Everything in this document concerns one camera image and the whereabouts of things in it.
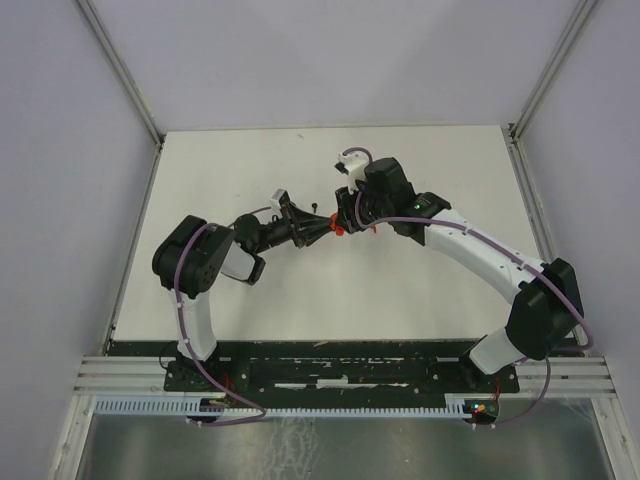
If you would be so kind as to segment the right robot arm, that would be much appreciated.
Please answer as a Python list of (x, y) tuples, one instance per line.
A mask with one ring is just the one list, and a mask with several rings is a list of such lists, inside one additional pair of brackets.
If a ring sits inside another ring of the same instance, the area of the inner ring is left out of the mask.
[(447, 200), (416, 192), (394, 158), (374, 160), (365, 150), (351, 148), (335, 167), (347, 177), (336, 192), (337, 228), (355, 233), (387, 223), (398, 235), (457, 261), (510, 305), (505, 326), (462, 355), (459, 379), (467, 389), (483, 390), (514, 362), (545, 359), (583, 323), (577, 278), (568, 262), (545, 262), (487, 235)]

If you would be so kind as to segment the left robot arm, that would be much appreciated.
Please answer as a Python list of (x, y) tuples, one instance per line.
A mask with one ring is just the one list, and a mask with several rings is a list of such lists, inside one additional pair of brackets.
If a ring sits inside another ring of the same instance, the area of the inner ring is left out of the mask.
[(191, 359), (187, 379), (209, 390), (221, 378), (220, 364), (210, 359), (217, 348), (209, 291), (222, 274), (253, 285), (266, 266), (261, 254), (287, 242), (310, 246), (332, 231), (333, 219), (305, 212), (292, 203), (281, 206), (266, 223), (254, 212), (239, 216), (231, 225), (209, 224), (188, 215), (160, 244), (152, 271), (173, 302), (179, 328), (179, 353)]

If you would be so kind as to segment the orange charging case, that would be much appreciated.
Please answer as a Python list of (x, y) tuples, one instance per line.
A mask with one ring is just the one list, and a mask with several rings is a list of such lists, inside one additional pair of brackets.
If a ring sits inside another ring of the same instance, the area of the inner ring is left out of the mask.
[(339, 237), (343, 236), (345, 233), (345, 230), (340, 227), (337, 223), (338, 220), (338, 213), (334, 213), (331, 215), (330, 217), (331, 222), (330, 222), (330, 228), (331, 230)]

